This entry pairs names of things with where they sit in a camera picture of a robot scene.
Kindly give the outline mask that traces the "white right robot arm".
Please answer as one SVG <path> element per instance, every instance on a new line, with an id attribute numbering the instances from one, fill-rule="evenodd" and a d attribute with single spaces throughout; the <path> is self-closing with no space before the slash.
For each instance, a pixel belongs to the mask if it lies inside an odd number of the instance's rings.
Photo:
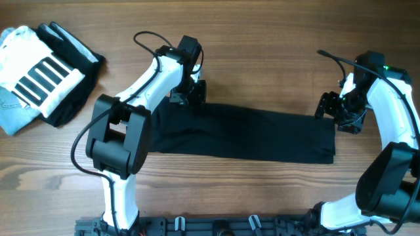
<path id="1" fill-rule="evenodd" d="M 309 230 L 350 233 L 379 226 L 394 235 L 404 223 L 419 223 L 419 115 L 411 79 L 404 69 L 388 66 L 380 52 L 367 51 L 350 61 L 324 50 L 318 54 L 339 66 L 353 66 L 339 81 L 340 93 L 326 92 L 314 114 L 333 117 L 341 132 L 361 131 L 367 111 L 374 112 L 382 150 L 358 180 L 356 190 L 334 202 L 319 203 L 310 213 Z"/>

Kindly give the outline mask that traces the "folded grey shirt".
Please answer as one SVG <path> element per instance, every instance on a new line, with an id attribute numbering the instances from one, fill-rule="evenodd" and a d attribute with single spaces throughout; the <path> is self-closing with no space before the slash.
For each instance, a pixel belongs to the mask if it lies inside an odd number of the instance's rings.
<path id="1" fill-rule="evenodd" d="M 23 107 L 13 93 L 1 87 L 1 128 L 7 135 L 15 135 L 39 114 L 37 109 Z"/>

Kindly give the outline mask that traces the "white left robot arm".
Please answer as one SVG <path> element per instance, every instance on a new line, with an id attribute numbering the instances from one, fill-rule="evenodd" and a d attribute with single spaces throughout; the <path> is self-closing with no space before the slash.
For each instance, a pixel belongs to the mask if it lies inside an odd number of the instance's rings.
<path id="1" fill-rule="evenodd" d="M 181 106 L 205 102 L 203 49 L 196 38 L 185 35 L 177 47 L 166 44 L 152 55 L 129 88 L 114 97 L 103 94 L 94 105 L 86 155 L 104 184 L 106 210 L 97 231 L 108 235 L 138 232 L 135 179 L 149 152 L 153 111 L 164 98 Z"/>

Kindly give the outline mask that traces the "black polo shirt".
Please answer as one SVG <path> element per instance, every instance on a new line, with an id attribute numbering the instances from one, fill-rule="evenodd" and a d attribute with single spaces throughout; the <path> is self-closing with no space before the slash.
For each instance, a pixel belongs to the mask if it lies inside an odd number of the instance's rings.
<path id="1" fill-rule="evenodd" d="M 331 164 L 332 119 L 227 104 L 182 106 L 165 98 L 152 114 L 151 152 Z"/>

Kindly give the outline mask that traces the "folded black shirt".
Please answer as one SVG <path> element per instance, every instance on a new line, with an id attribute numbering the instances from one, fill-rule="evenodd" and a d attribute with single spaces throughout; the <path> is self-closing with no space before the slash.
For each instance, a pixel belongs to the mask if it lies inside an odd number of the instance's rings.
<path id="1" fill-rule="evenodd" d="M 44 118 L 44 122 L 59 127 L 69 123 L 86 104 L 98 81 L 98 74 L 105 57 L 91 50 L 56 22 L 48 25 L 40 24 L 36 34 L 61 59 L 85 75 L 52 114 Z"/>

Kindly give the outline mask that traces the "folded white striped shirt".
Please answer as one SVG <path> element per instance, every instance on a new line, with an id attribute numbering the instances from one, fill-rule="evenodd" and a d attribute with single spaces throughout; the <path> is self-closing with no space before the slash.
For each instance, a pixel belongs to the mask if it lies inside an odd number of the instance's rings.
<path id="1" fill-rule="evenodd" d="M 1 45 L 1 86 L 48 118 L 85 75 L 20 26 Z"/>

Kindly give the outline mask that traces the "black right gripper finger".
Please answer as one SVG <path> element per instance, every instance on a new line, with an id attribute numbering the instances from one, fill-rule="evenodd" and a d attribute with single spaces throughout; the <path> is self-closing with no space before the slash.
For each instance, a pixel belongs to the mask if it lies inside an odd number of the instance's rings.
<path id="1" fill-rule="evenodd" d="M 325 92 L 323 94 L 324 113 L 337 118 L 339 114 L 340 97 L 336 92 Z"/>
<path id="2" fill-rule="evenodd" d="M 323 93 L 314 114 L 314 117 L 316 119 L 321 119 L 324 116 L 325 108 L 327 104 L 328 104 L 328 93 Z"/>

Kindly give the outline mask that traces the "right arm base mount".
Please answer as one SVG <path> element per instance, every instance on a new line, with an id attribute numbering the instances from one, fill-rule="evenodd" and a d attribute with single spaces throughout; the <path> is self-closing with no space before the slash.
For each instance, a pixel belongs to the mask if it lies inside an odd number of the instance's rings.
<path id="1" fill-rule="evenodd" d="M 355 226 L 363 222 L 355 200 L 319 202 L 313 208 L 316 215 L 315 227 L 339 229 Z"/>

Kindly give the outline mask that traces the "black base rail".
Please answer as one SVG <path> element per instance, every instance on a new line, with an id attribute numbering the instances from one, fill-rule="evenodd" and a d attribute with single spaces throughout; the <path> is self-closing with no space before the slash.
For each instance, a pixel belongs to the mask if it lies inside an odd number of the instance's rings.
<path id="1" fill-rule="evenodd" d="M 314 221 L 306 222 L 303 215 L 281 215 L 228 218 L 141 217 L 130 229 L 116 230 L 102 218 L 78 220 L 75 235 L 149 235 L 149 236 L 217 236 L 217 235 L 352 235 L 366 236 L 367 229 L 359 227 L 347 231 L 330 232 Z"/>

